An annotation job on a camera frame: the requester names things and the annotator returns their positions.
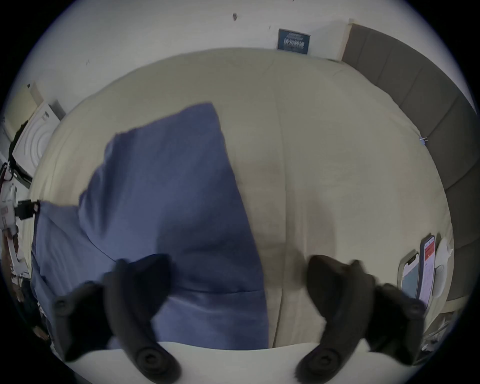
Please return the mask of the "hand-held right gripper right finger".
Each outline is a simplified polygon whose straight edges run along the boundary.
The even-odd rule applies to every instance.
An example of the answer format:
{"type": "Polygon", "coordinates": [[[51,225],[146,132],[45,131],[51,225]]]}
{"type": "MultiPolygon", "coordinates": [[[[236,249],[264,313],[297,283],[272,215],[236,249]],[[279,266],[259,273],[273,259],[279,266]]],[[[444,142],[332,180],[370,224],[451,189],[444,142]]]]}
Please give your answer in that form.
{"type": "Polygon", "coordinates": [[[378,284],[359,260],[342,263],[312,255],[306,271],[309,297],[326,325],[320,343],[297,364],[299,383],[327,383],[365,340],[370,351],[405,366],[421,350],[426,307],[391,284],[378,284]]]}

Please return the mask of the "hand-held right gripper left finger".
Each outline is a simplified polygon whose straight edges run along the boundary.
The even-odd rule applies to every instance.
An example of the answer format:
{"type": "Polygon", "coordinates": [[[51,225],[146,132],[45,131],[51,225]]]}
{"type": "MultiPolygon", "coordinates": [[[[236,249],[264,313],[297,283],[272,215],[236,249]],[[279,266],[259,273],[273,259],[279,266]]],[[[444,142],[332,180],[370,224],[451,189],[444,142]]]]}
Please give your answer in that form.
{"type": "Polygon", "coordinates": [[[154,254],[138,261],[116,261],[100,282],[86,281],[55,298],[55,348],[74,362],[105,350],[112,337],[135,368],[153,383],[174,383],[181,375],[177,360],[161,347],[152,318],[171,292],[170,258],[154,254]]]}

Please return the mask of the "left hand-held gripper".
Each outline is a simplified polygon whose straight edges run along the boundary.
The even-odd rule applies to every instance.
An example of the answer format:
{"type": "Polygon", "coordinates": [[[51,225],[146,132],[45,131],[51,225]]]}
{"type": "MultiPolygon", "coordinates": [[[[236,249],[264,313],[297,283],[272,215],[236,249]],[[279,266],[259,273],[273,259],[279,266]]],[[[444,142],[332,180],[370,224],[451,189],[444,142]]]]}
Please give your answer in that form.
{"type": "Polygon", "coordinates": [[[8,163],[1,165],[0,174],[0,228],[7,232],[8,238],[14,239],[18,233],[16,218],[26,220],[39,212],[39,201],[23,200],[17,203],[17,188],[10,173],[8,163]]]}

